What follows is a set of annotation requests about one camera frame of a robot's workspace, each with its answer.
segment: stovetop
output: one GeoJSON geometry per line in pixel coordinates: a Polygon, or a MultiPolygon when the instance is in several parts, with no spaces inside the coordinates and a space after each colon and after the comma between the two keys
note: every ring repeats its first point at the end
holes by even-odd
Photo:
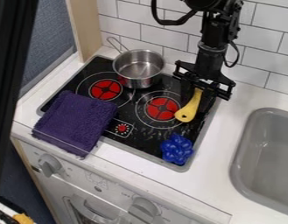
{"type": "Polygon", "coordinates": [[[193,143],[215,102],[203,95],[197,116],[190,123],[174,118],[174,113],[185,106],[193,96],[193,86],[170,75],[160,74],[159,84],[147,89],[123,87],[112,69],[112,60],[96,57],[76,74],[41,111],[46,112],[61,91],[110,101],[118,106],[118,113],[103,135],[132,150],[143,151],[162,158],[160,144],[172,133],[180,134],[193,143]]]}

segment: dish towel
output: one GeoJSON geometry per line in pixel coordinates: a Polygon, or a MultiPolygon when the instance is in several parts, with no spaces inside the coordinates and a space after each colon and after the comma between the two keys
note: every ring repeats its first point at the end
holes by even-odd
{"type": "Polygon", "coordinates": [[[116,109],[112,102],[64,91],[34,126],[32,135],[84,158],[116,115],[116,109]]]}

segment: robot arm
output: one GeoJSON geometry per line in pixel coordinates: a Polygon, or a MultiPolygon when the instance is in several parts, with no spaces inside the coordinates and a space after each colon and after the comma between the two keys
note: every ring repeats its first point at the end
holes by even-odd
{"type": "Polygon", "coordinates": [[[182,25],[196,12],[203,12],[201,41],[195,64],[176,62],[174,75],[182,80],[191,81],[196,87],[213,91],[222,99],[229,100],[235,83],[221,73],[223,64],[233,67],[239,60],[239,51],[234,43],[240,31],[239,17],[243,6],[242,0],[183,0],[192,10],[178,20],[161,20],[157,14],[157,0],[151,0],[152,15],[162,25],[182,25]],[[228,45],[237,51],[237,58],[232,65],[226,61],[228,45]],[[181,73],[180,68],[187,70],[181,73]],[[220,89],[220,85],[228,86],[228,90],[220,89]]]}

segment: wall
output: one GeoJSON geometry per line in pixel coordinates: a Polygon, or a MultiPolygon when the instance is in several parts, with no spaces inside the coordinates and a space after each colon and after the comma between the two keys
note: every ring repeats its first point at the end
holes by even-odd
{"type": "Polygon", "coordinates": [[[25,91],[54,69],[74,46],[65,0],[39,0],[22,87],[25,91]]]}
{"type": "MultiPolygon", "coordinates": [[[[162,26],[151,16],[151,0],[98,0],[103,44],[120,39],[130,49],[162,53],[168,63],[194,62],[200,40],[201,16],[182,26],[162,26]]],[[[162,18],[179,18],[189,8],[180,0],[158,0],[162,18]]],[[[235,81],[288,94],[288,0],[245,1],[242,31],[236,43],[242,54],[235,68],[223,72],[235,81]]],[[[235,59],[228,49],[228,60],[235,59]]]]}

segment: pot handle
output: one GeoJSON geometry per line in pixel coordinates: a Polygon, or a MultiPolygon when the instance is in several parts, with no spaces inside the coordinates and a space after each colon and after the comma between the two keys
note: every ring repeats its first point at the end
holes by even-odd
{"type": "Polygon", "coordinates": [[[107,38],[107,41],[108,41],[113,47],[115,47],[115,49],[116,49],[119,53],[121,53],[121,50],[116,47],[116,45],[111,41],[111,39],[114,40],[116,43],[118,43],[118,44],[119,44],[120,46],[122,46],[123,48],[125,48],[125,50],[129,51],[129,49],[128,49],[124,44],[122,44],[120,41],[118,41],[116,38],[114,38],[114,37],[108,37],[108,38],[107,38]]]}

